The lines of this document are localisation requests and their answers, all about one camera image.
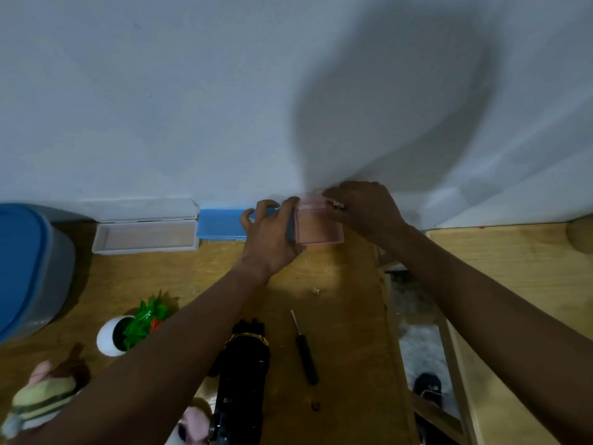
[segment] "black screwdriver handle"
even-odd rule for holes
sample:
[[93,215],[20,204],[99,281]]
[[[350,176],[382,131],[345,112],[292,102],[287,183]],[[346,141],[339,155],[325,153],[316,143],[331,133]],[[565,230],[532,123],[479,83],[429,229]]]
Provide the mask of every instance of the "black screwdriver handle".
[[298,353],[301,355],[301,362],[307,381],[312,386],[316,386],[319,382],[319,376],[317,376],[317,369],[313,362],[313,356],[311,356],[311,350],[309,344],[307,344],[307,337],[299,334],[296,336],[296,345],[298,347]]

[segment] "pink plush ear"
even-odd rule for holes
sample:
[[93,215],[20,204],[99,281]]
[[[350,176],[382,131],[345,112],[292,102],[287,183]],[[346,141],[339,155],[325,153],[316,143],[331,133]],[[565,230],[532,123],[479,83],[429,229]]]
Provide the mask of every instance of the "pink plush ear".
[[29,382],[27,387],[34,386],[37,383],[43,381],[43,379],[48,375],[49,372],[52,370],[52,363],[50,361],[43,361],[41,364],[35,367],[33,373],[29,377]]
[[208,437],[210,421],[202,410],[189,406],[183,413],[182,422],[185,423],[187,428],[188,437],[186,443],[201,443]]

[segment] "hand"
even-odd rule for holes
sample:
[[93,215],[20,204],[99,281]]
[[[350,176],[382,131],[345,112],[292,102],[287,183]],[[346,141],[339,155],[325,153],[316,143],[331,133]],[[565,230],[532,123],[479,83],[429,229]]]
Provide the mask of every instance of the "hand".
[[278,211],[266,216],[268,208],[277,208],[280,205],[272,200],[262,200],[257,203],[254,223],[249,220],[254,209],[247,209],[241,214],[241,225],[247,233],[241,263],[260,277],[262,283],[294,261],[305,249],[286,240],[288,223],[298,201],[298,197],[290,197]]
[[327,201],[331,219],[344,223],[375,245],[381,246],[386,238],[408,227],[391,194],[379,183],[345,181],[323,191],[323,196],[345,205],[345,209],[339,209]]

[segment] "wooden tabletop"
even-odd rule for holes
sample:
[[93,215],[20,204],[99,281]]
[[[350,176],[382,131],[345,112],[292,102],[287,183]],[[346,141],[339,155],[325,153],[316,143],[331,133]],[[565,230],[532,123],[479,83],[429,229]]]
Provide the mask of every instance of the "wooden tabletop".
[[[566,224],[460,228],[429,235],[463,261],[593,339],[593,255],[569,244]],[[447,361],[454,385],[461,386],[456,388],[456,397],[464,392],[458,403],[466,427],[473,429],[474,443],[557,444],[450,324],[441,328],[441,334],[448,335],[443,337]]]
[[[206,242],[195,252],[100,256],[90,253],[94,224],[59,228],[77,248],[69,299],[47,327],[0,346],[3,412],[37,363],[59,363],[77,344],[83,346],[81,358],[91,374],[100,374],[114,360],[95,345],[103,323],[161,290],[179,306],[187,304],[232,267],[243,247],[241,242]],[[272,277],[242,314],[265,322],[271,347],[262,444],[418,443],[374,249],[354,233],[345,234],[345,244],[306,250]],[[315,389],[301,368],[289,309],[317,365]],[[198,395],[213,405],[216,390],[216,380],[207,378]],[[311,401],[319,403],[318,412]]]

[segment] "artificial plant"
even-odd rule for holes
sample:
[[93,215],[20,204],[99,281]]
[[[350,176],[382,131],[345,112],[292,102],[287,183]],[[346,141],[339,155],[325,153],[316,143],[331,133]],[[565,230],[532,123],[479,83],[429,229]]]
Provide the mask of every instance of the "artificial plant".
[[160,295],[154,299],[149,299],[148,303],[142,300],[137,314],[134,315],[126,329],[123,330],[125,337],[123,344],[126,350],[146,339],[158,325],[165,321],[167,315],[167,306],[162,303]]

